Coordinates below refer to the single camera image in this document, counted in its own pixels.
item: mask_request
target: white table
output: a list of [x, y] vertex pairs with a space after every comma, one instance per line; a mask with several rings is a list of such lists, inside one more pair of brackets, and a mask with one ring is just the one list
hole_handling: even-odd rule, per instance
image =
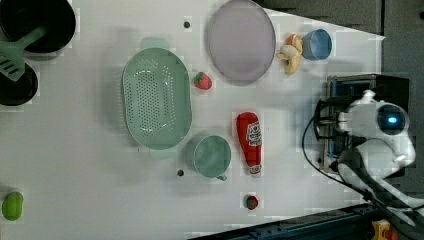
[[[22, 218], [1, 220], [2, 240], [185, 239], [359, 203], [359, 195], [307, 165], [300, 140], [327, 76], [379, 73], [383, 38], [268, 11], [278, 48], [290, 32], [322, 27], [334, 51], [327, 61], [305, 60], [291, 77], [275, 58], [263, 78], [234, 86], [203, 43], [207, 21], [223, 2], [72, 2], [79, 27], [71, 44], [53, 60], [27, 61], [39, 74], [39, 94], [24, 106], [0, 108], [1, 192], [25, 196]], [[214, 80], [207, 93], [192, 87], [190, 132], [164, 152], [137, 145], [123, 118], [121, 74], [147, 36], [167, 39], [191, 78], [205, 71]], [[259, 179], [248, 175], [238, 145], [233, 124], [242, 111], [260, 117]], [[200, 176], [179, 156], [191, 136], [209, 128], [232, 147], [226, 182]], [[248, 192], [260, 200], [251, 212], [242, 204]]]

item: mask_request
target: green colander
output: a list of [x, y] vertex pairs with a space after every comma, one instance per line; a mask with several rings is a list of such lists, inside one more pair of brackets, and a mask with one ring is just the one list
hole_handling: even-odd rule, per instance
[[184, 63], [163, 48], [147, 48], [127, 64], [122, 87], [134, 139], [155, 150], [177, 145], [190, 129], [190, 82]]

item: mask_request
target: black cable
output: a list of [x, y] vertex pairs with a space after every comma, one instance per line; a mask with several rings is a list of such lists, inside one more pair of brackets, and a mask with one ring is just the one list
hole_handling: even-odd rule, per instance
[[[327, 178], [334, 180], [356, 192], [358, 192], [359, 194], [361, 194], [364, 197], [364, 200], [366, 201], [371, 201], [376, 207], [378, 207], [381, 212], [385, 212], [385, 211], [389, 211], [388, 210], [388, 205], [383, 203], [382, 201], [380, 201], [380, 199], [375, 198], [369, 191], [362, 191], [360, 189], [357, 189], [355, 187], [353, 187], [350, 184], [347, 184], [345, 182], [342, 182], [336, 178], [333, 178], [331, 176], [329, 176], [328, 174], [324, 173], [323, 171], [321, 171], [318, 167], [316, 167], [312, 161], [309, 159], [308, 155], [306, 154], [306, 150], [305, 150], [305, 137], [306, 137], [306, 133], [308, 132], [309, 127], [311, 126], [312, 122], [314, 121], [314, 117], [311, 118], [311, 120], [309, 121], [308, 125], [305, 128], [305, 131], [303, 132], [303, 136], [302, 136], [302, 151], [303, 151], [303, 155], [305, 156], [306, 161], [309, 163], [309, 165], [311, 165], [312, 168], [314, 168], [315, 170], [317, 170], [318, 172], [320, 172], [322, 175], [326, 176]], [[414, 208], [410, 208], [411, 210], [415, 211], [418, 209], [424, 208], [424, 205], [420, 205], [418, 207], [414, 207]], [[400, 228], [393, 223], [394, 221], [392, 221], [392, 226], [402, 235], [404, 235], [406, 238], [411, 239], [411, 240], [416, 240], [412, 237], [410, 237], [409, 235], [405, 234], [405, 232], [401, 231]]]
[[345, 182], [342, 182], [342, 181], [340, 181], [340, 180], [338, 180], [336, 178], [333, 178], [333, 177], [329, 176], [328, 174], [324, 173], [323, 171], [321, 171], [321, 169], [317, 168], [312, 163], [312, 161], [309, 159], [308, 155], [306, 154], [306, 150], [305, 150], [305, 137], [306, 137], [306, 133], [308, 132], [308, 129], [311, 126], [311, 124], [312, 124], [313, 121], [314, 121], [314, 118], [312, 117], [311, 120], [309, 121], [308, 125], [306, 126], [305, 131], [303, 132], [303, 136], [302, 136], [302, 150], [303, 150], [303, 155], [305, 156], [306, 161], [308, 161], [309, 165], [311, 165], [311, 167], [313, 167], [315, 170], [317, 170], [318, 172], [320, 172], [322, 175], [324, 175], [324, 176], [328, 177], [329, 179], [334, 180], [334, 181], [336, 181], [336, 182], [338, 182], [338, 183], [340, 183], [340, 184], [342, 184], [342, 185], [344, 185], [344, 186], [346, 186], [348, 188], [351, 188], [351, 189], [357, 191], [358, 193], [364, 195], [365, 194], [364, 191], [359, 190], [359, 189], [355, 189], [353, 186], [350, 186], [349, 184], [347, 184]]

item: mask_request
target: black pan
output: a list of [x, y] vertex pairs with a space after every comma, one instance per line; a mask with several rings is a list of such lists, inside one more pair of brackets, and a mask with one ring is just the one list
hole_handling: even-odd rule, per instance
[[75, 13], [67, 0], [0, 1], [0, 26], [10, 40], [18, 40], [40, 25], [47, 26], [47, 34], [25, 50], [56, 52], [65, 47], [74, 35]]
[[25, 73], [18, 81], [11, 81], [0, 73], [0, 104], [19, 106], [31, 100], [38, 89], [38, 79], [34, 70], [25, 64]]

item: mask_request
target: green lime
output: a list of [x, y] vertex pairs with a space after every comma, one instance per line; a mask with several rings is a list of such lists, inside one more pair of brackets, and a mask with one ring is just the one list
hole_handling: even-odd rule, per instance
[[16, 221], [22, 214], [24, 196], [18, 192], [7, 195], [2, 205], [3, 216], [9, 221]]

